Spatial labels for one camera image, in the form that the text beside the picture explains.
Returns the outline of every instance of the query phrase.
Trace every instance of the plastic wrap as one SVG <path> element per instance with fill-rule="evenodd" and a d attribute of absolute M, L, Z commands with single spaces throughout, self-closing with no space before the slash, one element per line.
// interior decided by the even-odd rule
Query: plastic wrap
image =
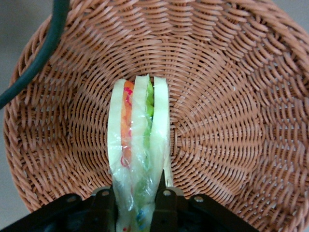
<path fill-rule="evenodd" d="M 119 210 L 116 231 L 149 231 L 163 169 L 168 186 L 172 185 L 165 79 L 155 77 L 154 89 L 149 76 L 137 76 L 134 86 L 125 80 L 115 83 L 108 122 L 108 153 Z"/>

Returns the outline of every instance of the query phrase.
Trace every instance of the woven basket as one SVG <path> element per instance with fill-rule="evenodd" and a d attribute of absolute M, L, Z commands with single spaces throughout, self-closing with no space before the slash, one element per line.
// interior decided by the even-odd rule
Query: woven basket
<path fill-rule="evenodd" d="M 208 194 L 260 231 L 304 230 L 309 36 L 269 0 L 71 1 L 59 47 L 5 110 L 8 163 L 28 209 L 111 184 L 113 84 L 147 73 L 169 84 L 175 186 Z"/>

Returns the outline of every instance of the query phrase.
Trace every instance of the gray floor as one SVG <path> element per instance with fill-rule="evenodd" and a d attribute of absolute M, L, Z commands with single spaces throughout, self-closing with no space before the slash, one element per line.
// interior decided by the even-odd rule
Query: gray floor
<path fill-rule="evenodd" d="M 309 31 L 308 0 L 275 2 Z M 51 10 L 51 0 L 0 0 L 0 93 L 7 88 L 25 44 Z M 13 185 L 6 161 L 2 121 L 3 110 L 0 111 L 0 229 L 28 213 Z"/>

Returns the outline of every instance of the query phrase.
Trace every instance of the cable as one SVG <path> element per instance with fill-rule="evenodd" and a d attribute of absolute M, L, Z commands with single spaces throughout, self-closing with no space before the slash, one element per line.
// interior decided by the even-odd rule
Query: cable
<path fill-rule="evenodd" d="M 26 71 L 15 81 L 14 84 L 0 95 L 0 109 L 16 97 L 16 95 L 32 81 L 36 74 L 43 69 L 44 65 L 58 46 L 58 42 L 66 23 L 69 6 L 70 0 L 54 0 L 53 16 L 45 42 Z"/>

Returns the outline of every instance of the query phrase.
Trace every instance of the bolt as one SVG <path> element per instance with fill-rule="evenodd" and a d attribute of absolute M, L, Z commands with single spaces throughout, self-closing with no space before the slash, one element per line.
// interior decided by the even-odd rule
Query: bolt
<path fill-rule="evenodd" d="M 194 200 L 195 200 L 196 202 L 198 202 L 198 203 L 201 203 L 201 202 L 204 201 L 204 199 L 203 199 L 202 197 L 200 197 L 200 196 L 195 197 Z"/>
<path fill-rule="evenodd" d="M 105 190 L 105 191 L 102 192 L 102 196 L 107 196 L 109 194 L 110 194 L 110 192 L 108 190 Z"/>
<path fill-rule="evenodd" d="M 76 201 L 76 196 L 71 196 L 71 197 L 67 198 L 68 203 L 72 203 L 74 201 Z"/>
<path fill-rule="evenodd" d="M 166 196 L 166 197 L 168 197 L 168 196 L 171 195 L 171 193 L 170 193 L 170 191 L 165 190 L 165 191 L 163 192 L 163 195 Z"/>

